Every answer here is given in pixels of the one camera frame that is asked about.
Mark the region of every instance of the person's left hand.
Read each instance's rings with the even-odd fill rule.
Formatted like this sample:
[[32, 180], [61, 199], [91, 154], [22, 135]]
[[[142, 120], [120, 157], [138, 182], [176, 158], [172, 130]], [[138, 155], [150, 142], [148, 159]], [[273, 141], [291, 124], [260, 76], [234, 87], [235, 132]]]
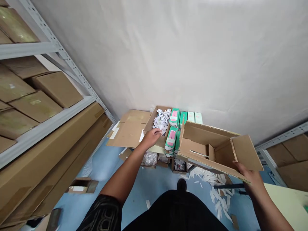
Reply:
[[156, 143], [159, 137], [161, 137], [161, 130], [158, 128], [153, 128], [144, 135], [140, 145], [143, 145], [146, 149], [149, 149]]

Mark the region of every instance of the person's arm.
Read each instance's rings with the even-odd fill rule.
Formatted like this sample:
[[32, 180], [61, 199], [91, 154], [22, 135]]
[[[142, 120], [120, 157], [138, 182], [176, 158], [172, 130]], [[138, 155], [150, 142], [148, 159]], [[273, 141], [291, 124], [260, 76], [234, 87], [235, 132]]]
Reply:
[[147, 132], [141, 143], [108, 180], [100, 194], [113, 196], [123, 206], [132, 190], [145, 152], [156, 143], [160, 136], [161, 130], [158, 128]]
[[249, 171], [246, 167], [233, 161], [238, 170], [244, 175], [251, 185], [244, 183], [248, 192], [254, 211], [256, 213], [262, 231], [294, 231], [276, 205], [270, 198], [259, 172]]

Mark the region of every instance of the long cardboard box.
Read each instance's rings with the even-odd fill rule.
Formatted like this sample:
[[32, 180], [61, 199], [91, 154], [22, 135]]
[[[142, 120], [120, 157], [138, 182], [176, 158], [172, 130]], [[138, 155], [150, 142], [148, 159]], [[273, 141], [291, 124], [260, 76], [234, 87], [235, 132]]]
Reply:
[[0, 171], [0, 224], [103, 113], [91, 104]]
[[67, 171], [84, 147], [91, 139], [103, 138], [110, 127], [109, 119], [103, 114], [92, 127], [76, 142], [76, 144], [65, 154], [57, 165], [44, 177], [44, 179], [34, 188], [34, 190], [22, 201], [14, 212], [5, 220], [3, 225], [27, 220], [31, 217], [35, 209], [41, 204], [50, 193], [59, 179]]
[[54, 188], [50, 191], [50, 193], [46, 196], [42, 203], [37, 207], [31, 217], [49, 214], [54, 208], [54, 206], [57, 204], [57, 202], [60, 200], [63, 193], [67, 190], [72, 181], [75, 179], [82, 166], [91, 156], [92, 152], [95, 150], [95, 148], [110, 127], [108, 126], [109, 122], [103, 123], [102, 120], [100, 120], [99, 123], [99, 125], [96, 125], [91, 128], [93, 130], [91, 132], [89, 142], [81, 150], [78, 157], [74, 160], [74, 162], [60, 178], [60, 180], [56, 183]]
[[238, 136], [190, 121], [181, 131], [178, 158], [186, 162], [194, 160], [206, 170], [231, 174], [247, 183], [250, 183], [249, 180], [238, 172], [233, 160], [244, 164], [248, 170], [264, 170], [248, 135]]

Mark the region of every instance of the green product box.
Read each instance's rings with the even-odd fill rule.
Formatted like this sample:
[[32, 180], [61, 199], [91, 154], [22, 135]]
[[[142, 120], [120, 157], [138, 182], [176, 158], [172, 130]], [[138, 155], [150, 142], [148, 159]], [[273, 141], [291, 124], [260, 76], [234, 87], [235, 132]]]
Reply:
[[180, 109], [173, 108], [170, 115], [169, 124], [171, 127], [177, 128], [179, 126], [179, 121], [180, 121]]
[[188, 112], [187, 120], [190, 122], [195, 122], [195, 113], [194, 112]]
[[176, 127], [170, 127], [166, 144], [165, 144], [165, 150], [170, 151], [175, 146], [175, 140], [176, 140], [176, 132], [178, 131], [178, 128]]
[[195, 123], [196, 124], [203, 124], [202, 115], [199, 112], [195, 112]]
[[179, 152], [179, 148], [180, 148], [180, 134], [181, 134], [181, 131], [177, 131], [176, 132], [175, 148], [174, 148], [174, 152], [175, 153]]
[[188, 112], [181, 112], [181, 116], [180, 116], [180, 122], [179, 122], [179, 128], [182, 129], [182, 123], [183, 123], [183, 119], [184, 119], [184, 124], [187, 121], [187, 116], [188, 116]]

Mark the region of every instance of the black shoe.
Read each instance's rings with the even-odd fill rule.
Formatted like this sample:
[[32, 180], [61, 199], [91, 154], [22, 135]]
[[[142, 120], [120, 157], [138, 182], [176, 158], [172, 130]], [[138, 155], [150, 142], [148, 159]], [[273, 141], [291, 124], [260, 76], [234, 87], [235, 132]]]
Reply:
[[181, 192], [186, 192], [187, 190], [186, 180], [184, 180], [183, 178], [179, 179], [179, 181], [177, 182], [176, 189]]

